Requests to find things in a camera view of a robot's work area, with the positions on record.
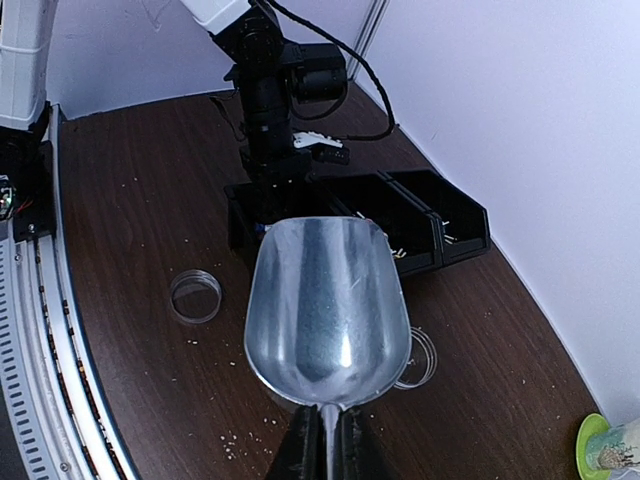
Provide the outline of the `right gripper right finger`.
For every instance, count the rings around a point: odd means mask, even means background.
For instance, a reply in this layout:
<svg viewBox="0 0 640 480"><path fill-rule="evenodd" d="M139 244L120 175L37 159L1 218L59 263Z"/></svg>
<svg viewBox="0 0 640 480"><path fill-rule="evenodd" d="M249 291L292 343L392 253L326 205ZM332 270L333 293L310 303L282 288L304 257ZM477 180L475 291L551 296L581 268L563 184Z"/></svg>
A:
<svg viewBox="0 0 640 480"><path fill-rule="evenodd" d="M378 447L359 408L340 417L340 478L349 480L394 479L392 470Z"/></svg>

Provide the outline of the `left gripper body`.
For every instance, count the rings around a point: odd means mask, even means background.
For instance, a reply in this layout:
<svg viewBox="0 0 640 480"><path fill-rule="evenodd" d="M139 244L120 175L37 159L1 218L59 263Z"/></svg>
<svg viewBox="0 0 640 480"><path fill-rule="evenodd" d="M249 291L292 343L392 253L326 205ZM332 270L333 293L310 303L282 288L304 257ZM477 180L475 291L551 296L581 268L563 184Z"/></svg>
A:
<svg viewBox="0 0 640 480"><path fill-rule="evenodd" d="M238 203L246 216L260 224L286 218L296 192L311 170L311 150L293 149L283 156L258 158L248 146L243 146L240 157L250 179L248 184L238 187Z"/></svg>

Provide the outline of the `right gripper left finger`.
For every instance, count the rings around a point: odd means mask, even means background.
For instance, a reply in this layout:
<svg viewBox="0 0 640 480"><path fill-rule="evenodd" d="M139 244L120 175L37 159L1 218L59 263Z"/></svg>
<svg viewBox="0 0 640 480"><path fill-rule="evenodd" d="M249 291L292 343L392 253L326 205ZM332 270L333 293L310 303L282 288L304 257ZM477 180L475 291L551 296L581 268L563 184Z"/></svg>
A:
<svg viewBox="0 0 640 480"><path fill-rule="evenodd" d="M298 407L267 472L267 480L319 478L320 415L316 406Z"/></svg>

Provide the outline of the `clear plastic jar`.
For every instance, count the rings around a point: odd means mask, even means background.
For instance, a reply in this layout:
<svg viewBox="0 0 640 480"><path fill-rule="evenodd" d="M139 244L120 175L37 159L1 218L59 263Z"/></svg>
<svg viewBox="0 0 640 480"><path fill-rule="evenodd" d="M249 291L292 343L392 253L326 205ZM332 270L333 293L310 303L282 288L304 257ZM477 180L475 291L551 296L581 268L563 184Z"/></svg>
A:
<svg viewBox="0 0 640 480"><path fill-rule="evenodd" d="M406 367L394 388L407 391L422 387L435 375L438 353L430 336L419 327L411 327L411 351Z"/></svg>

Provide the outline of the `metal scoop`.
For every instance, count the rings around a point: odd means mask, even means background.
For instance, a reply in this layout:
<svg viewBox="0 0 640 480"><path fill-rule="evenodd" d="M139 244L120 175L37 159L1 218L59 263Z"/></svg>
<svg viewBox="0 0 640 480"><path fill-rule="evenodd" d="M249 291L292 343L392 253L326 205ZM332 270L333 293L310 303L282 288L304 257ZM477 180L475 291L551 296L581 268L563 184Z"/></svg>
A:
<svg viewBox="0 0 640 480"><path fill-rule="evenodd" d="M319 478L340 478L340 417L388 392L411 351L388 239L370 220L289 218L261 242L244 329L248 363L277 397L316 406Z"/></svg>

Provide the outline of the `black three-compartment candy bin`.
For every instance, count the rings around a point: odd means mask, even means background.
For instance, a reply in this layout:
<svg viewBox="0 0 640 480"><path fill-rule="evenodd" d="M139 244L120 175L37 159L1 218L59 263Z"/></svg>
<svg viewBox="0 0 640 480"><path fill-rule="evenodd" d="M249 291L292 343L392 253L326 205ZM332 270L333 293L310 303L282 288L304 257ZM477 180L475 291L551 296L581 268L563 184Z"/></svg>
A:
<svg viewBox="0 0 640 480"><path fill-rule="evenodd" d="M491 248L486 209L433 170L311 177L262 187L229 185L228 245L247 268L276 222L294 217L352 216L386 234L402 276L438 270Z"/></svg>

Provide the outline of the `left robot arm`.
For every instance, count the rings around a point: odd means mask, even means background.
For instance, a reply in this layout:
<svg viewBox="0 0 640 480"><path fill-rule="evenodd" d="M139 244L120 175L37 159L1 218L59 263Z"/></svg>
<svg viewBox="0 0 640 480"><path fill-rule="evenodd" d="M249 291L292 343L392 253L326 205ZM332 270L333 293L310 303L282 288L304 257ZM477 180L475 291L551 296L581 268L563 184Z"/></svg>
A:
<svg viewBox="0 0 640 480"><path fill-rule="evenodd" d="M345 164L339 138L298 133L294 103L340 105L347 80L333 37L285 37L274 1L5 1L1 5L1 218L52 229L53 108L92 114L226 79L244 103L242 160L254 177L291 178L311 162Z"/></svg>

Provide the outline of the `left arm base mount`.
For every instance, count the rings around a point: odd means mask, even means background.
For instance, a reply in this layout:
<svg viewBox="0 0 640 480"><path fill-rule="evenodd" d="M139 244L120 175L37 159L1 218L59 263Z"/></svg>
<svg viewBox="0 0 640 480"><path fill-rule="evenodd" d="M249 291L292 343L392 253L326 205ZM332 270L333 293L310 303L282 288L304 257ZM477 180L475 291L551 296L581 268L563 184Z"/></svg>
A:
<svg viewBox="0 0 640 480"><path fill-rule="evenodd" d="M53 235L54 145L45 138L51 104L25 130L1 129L1 219L13 225L16 242Z"/></svg>

